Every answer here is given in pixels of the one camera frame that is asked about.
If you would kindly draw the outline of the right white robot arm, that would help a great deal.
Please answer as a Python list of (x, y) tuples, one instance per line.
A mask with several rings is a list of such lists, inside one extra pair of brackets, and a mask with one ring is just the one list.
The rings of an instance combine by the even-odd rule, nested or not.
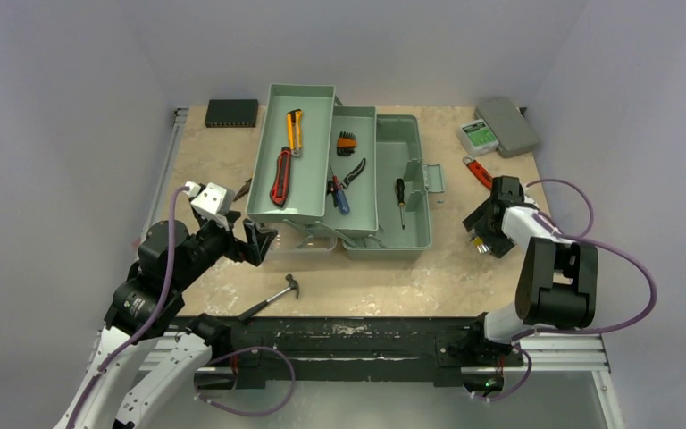
[(482, 330), (468, 336), (468, 357), (486, 364), (501, 344), (538, 328), (586, 328), (594, 319), (598, 251), (567, 239), (544, 218), (516, 177), (489, 182), (490, 194), (463, 221), (482, 254), (502, 258), (514, 248), (524, 253), (514, 300), (481, 318)]

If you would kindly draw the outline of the black yellow stubby screwdriver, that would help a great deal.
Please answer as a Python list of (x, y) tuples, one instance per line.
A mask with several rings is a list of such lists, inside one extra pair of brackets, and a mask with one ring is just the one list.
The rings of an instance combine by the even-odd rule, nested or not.
[(405, 202), (405, 182), (402, 178), (397, 178), (395, 182), (395, 192), (396, 192), (396, 197), (397, 197), (397, 204), (399, 207), (399, 215), (400, 215), (400, 222), (401, 222), (401, 228), (404, 230), (406, 228), (406, 220), (405, 220), (405, 211), (406, 211), (406, 202)]

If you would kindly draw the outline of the orange hex key set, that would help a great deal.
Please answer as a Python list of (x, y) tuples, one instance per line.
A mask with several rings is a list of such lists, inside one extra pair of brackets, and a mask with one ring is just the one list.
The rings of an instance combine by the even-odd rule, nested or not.
[(357, 137), (349, 131), (342, 131), (336, 143), (336, 154), (338, 156), (351, 156), (356, 151)]

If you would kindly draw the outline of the yellow clip hex key set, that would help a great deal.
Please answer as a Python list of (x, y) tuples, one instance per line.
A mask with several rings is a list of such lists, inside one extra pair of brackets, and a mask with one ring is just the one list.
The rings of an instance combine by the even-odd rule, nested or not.
[(490, 251), (490, 247), (480, 237), (473, 237), (471, 243), (480, 254), (487, 254)]

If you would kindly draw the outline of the red black utility knife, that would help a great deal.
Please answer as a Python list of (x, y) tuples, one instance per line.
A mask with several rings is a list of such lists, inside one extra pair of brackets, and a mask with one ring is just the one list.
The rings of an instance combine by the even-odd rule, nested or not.
[(283, 147), (277, 158), (276, 174), (270, 191), (270, 199), (274, 205), (283, 207), (289, 195), (291, 149)]

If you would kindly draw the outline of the yellow handled pliers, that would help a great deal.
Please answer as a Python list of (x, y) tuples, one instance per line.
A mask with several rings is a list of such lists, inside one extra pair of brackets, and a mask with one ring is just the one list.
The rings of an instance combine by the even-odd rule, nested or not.
[(289, 148), (295, 157), (300, 157), (302, 152), (302, 117), (303, 111), (301, 109), (294, 109), (286, 113)]

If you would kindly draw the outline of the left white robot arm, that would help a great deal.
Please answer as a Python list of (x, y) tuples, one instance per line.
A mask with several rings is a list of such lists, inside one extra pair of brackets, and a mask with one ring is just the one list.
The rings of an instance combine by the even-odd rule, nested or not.
[(177, 386), (205, 364), (218, 366), (233, 350), (231, 324), (202, 314), (146, 377), (140, 366), (184, 306), (183, 292), (220, 258), (260, 265), (277, 231), (243, 222), (246, 240), (216, 221), (188, 231), (180, 221), (155, 223), (138, 248), (138, 260), (113, 294), (104, 328), (81, 386), (59, 428), (141, 428)]

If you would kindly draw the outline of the blue red screwdriver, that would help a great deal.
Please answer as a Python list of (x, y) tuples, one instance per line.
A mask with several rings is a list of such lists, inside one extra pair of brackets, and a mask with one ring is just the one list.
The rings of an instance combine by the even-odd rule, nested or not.
[(338, 177), (332, 175), (332, 179), (329, 182), (329, 193), (333, 196), (333, 205), (343, 214), (350, 214), (350, 206), (347, 201), (347, 196), (345, 190), (342, 187)]

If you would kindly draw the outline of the translucent green tool box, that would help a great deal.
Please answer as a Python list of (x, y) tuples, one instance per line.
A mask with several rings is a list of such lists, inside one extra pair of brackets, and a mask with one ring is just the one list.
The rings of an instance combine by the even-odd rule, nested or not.
[[(286, 113), (301, 109), (302, 152), (292, 156), (285, 206), (271, 202), (278, 155), (289, 147)], [(338, 156), (342, 131), (356, 135), (356, 151)], [(330, 170), (342, 181), (365, 158), (365, 170), (345, 190), (350, 214), (327, 195)], [(406, 228), (401, 228), (395, 182), (405, 182)], [(246, 212), (280, 228), (278, 243), (302, 252), (315, 244), (341, 245), (353, 260), (418, 259), (432, 244), (430, 196), (445, 189), (443, 171), (428, 164), (419, 124), (411, 114), (380, 114), (373, 106), (344, 105), (331, 85), (274, 83), (269, 87), (253, 184)]]

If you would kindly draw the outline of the black pruning shears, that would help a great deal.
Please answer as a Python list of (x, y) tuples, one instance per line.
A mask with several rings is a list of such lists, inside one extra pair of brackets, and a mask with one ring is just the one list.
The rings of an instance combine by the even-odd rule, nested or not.
[[(362, 174), (362, 172), (365, 170), (365, 166), (366, 166), (366, 159), (363, 158), (363, 159), (359, 162), (359, 164), (358, 164), (353, 170), (351, 170), (351, 171), (343, 178), (342, 181), (338, 178), (339, 181), (340, 181), (340, 183), (341, 183), (341, 185), (342, 185), (342, 187), (344, 188), (344, 190), (346, 190), (346, 189), (349, 187), (349, 185), (350, 185), (359, 175)], [(329, 193), (329, 182), (330, 182), (331, 179), (332, 179), (332, 175), (335, 175), (335, 174), (332, 172), (331, 168), (329, 168), (329, 170), (330, 170), (331, 177), (327, 180), (327, 190), (326, 190), (326, 194), (327, 194), (327, 195), (330, 195), (330, 193)]]

